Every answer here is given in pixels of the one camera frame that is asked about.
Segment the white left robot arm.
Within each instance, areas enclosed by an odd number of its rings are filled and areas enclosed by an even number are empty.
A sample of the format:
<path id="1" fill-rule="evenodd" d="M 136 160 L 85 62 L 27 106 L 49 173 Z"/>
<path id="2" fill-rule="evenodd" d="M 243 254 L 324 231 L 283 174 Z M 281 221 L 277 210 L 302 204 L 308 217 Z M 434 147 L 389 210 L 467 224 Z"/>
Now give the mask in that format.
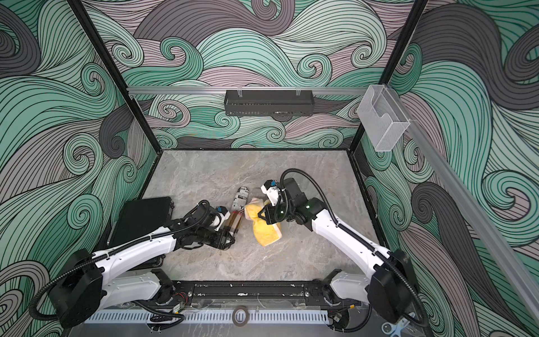
<path id="1" fill-rule="evenodd" d="M 207 245 L 227 249 L 234 238 L 224 224 L 230 212 L 202 200 L 180 219 L 169 220 L 153 232 L 125 244 L 94 253 L 80 249 L 73 253 L 46 293 L 61 327 L 83 323 L 98 310 L 131 302 L 172 299 L 171 280 L 159 270 L 136 277 L 131 270 L 155 257 L 179 249 Z"/>

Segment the yellow pink microfiber cloth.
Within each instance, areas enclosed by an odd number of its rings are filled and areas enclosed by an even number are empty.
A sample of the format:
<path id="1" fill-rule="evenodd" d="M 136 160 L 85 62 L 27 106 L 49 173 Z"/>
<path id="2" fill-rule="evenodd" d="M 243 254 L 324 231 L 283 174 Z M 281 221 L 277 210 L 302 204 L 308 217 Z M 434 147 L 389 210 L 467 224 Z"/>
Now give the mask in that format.
<path id="1" fill-rule="evenodd" d="M 266 204 L 267 202 L 262 201 L 262 199 L 253 198 L 244 207 L 244 216 L 253 223 L 255 239 L 263 247 L 269 246 L 282 238 L 280 223 L 268 225 L 258 215 Z"/>

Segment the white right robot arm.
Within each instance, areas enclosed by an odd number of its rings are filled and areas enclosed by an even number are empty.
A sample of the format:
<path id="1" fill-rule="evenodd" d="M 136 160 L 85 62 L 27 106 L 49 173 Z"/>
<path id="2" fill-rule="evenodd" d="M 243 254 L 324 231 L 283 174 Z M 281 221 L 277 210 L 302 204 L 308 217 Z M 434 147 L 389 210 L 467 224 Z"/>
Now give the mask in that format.
<path id="1" fill-rule="evenodd" d="M 332 216 L 324 200 L 308 198 L 293 178 L 283 183 L 268 180 L 261 191 L 269 199 L 260 212 L 267 224 L 292 220 L 305 226 L 328 240 L 360 268 L 359 274 L 338 271 L 330 276 L 328 287 L 332 296 L 367 303 L 393 324 L 411 314 L 409 309 L 418 293 L 418 282 L 406 253 L 390 251 Z"/>

